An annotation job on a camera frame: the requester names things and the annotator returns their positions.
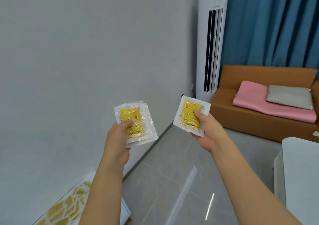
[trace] white packet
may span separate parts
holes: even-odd
[[[183,95],[181,97],[181,102],[175,115],[173,125],[187,132],[203,137],[203,124],[195,117],[193,110],[199,109],[198,111],[208,116],[210,108],[210,103]]]
[[[133,120],[132,127],[127,129],[126,148],[158,139],[147,103],[143,101],[124,103],[115,107],[114,112],[118,124],[125,120]]]

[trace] gray wall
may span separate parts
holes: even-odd
[[[144,100],[166,129],[196,26],[197,0],[0,0],[0,224],[34,223],[96,170],[114,106]]]

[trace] curtain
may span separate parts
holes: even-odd
[[[228,0],[222,64],[319,69],[319,0]]]

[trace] pink blanket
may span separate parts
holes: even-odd
[[[243,81],[233,101],[233,105],[252,109],[268,115],[314,123],[317,119],[314,110],[290,107],[266,101],[268,87],[249,81]]]

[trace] black baseboard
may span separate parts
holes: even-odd
[[[128,178],[128,176],[135,170],[135,168],[142,162],[142,160],[148,155],[148,153],[154,148],[154,146],[161,140],[161,138],[166,134],[166,132],[173,126],[173,122],[164,130],[164,132],[159,136],[159,138],[151,145],[151,147],[142,155],[142,157],[134,164],[134,166],[126,173],[123,177],[123,182]]]

